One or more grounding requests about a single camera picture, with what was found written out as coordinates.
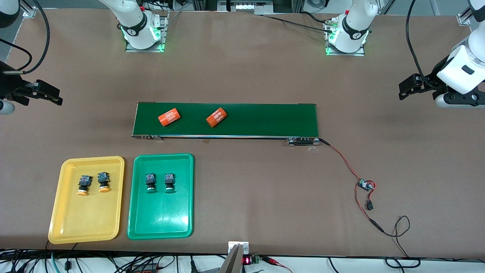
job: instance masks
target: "yellow tray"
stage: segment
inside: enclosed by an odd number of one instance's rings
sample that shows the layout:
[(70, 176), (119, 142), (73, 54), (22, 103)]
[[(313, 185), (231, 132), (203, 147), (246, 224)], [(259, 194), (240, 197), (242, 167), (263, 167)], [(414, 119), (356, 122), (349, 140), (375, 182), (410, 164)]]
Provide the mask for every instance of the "yellow tray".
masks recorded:
[[(125, 161), (120, 156), (69, 159), (61, 167), (49, 227), (53, 244), (111, 240), (118, 234)], [(109, 192), (98, 192), (97, 174), (110, 176)], [(77, 195), (82, 175), (93, 177), (88, 195)]]

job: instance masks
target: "green tray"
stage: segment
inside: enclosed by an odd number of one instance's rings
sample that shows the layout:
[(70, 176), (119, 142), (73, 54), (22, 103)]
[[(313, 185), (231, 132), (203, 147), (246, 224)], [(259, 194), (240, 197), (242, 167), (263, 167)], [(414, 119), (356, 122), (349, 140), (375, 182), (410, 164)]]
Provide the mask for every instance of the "green tray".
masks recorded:
[[(219, 107), (227, 118), (211, 128), (206, 118)], [(163, 127), (158, 116), (176, 108), (181, 118)], [(132, 137), (318, 138), (314, 104), (139, 102)]]
[[(147, 193), (145, 174), (156, 175), (155, 193)], [(165, 193), (165, 174), (175, 175), (175, 193)], [(145, 154), (135, 159), (128, 216), (128, 238), (170, 239), (192, 234), (194, 157)]]

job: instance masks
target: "plastic tray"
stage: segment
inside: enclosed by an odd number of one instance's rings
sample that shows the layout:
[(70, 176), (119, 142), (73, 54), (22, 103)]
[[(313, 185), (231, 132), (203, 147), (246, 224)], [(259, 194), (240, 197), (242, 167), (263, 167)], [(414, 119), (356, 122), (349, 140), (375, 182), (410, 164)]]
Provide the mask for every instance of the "plastic tray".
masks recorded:
[[(156, 193), (147, 193), (145, 175), (156, 175)], [(165, 193), (165, 174), (175, 175), (175, 193)], [(147, 154), (135, 159), (129, 204), (128, 238), (169, 239), (192, 234), (194, 157)]]
[[(118, 234), (125, 161), (120, 156), (69, 159), (61, 167), (49, 241), (53, 244), (111, 240)], [(110, 175), (109, 192), (98, 192), (97, 174)], [(93, 177), (88, 195), (77, 195), (81, 175)]]

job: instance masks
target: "table surface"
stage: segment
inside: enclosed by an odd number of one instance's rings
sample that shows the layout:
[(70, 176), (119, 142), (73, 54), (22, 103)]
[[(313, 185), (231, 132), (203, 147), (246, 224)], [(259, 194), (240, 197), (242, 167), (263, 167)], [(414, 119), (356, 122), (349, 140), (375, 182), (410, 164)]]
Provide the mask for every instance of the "table surface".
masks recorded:
[[(125, 53), (109, 10), (46, 13), (49, 52), (24, 79), (58, 87), (64, 104), (32, 100), (0, 118), (1, 248), (44, 248), (65, 160), (119, 155), (120, 232), (79, 249), (224, 253), (228, 241), (247, 240), (251, 252), (272, 255), (400, 256), (357, 208), (356, 180), (327, 146), (131, 138), (137, 101), (316, 103), (320, 136), (377, 183), (369, 215), (387, 232), (400, 215), (410, 218), (399, 240), (410, 256), (485, 256), (484, 113), (440, 109), (431, 93), (399, 101), (398, 83), (416, 72), (405, 17), (376, 17), (366, 56), (347, 57), (325, 56), (319, 32), (246, 13), (183, 12), (164, 53)], [(318, 27), (304, 15), (282, 17)], [(412, 17), (410, 29), (424, 71), (469, 34), (454, 17)], [(37, 57), (44, 39), (37, 16), (24, 20), (16, 43)], [(9, 64), (25, 60), (13, 51)], [(133, 160), (157, 153), (195, 157), (194, 232), (129, 240)]]

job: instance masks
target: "orange cylinder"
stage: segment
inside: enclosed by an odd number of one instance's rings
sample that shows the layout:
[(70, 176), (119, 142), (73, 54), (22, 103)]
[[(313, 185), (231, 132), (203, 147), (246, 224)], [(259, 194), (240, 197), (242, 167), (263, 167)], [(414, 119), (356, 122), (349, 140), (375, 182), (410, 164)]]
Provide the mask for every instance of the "orange cylinder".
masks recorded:
[(165, 127), (168, 124), (178, 120), (179, 118), (180, 118), (180, 114), (178, 113), (177, 109), (174, 108), (174, 109), (166, 112), (165, 114), (160, 115), (158, 117), (158, 120)]
[(214, 128), (226, 117), (227, 117), (227, 113), (224, 111), (224, 109), (219, 107), (219, 109), (217, 109), (214, 113), (212, 113), (212, 115), (206, 118), (206, 121), (212, 128)]

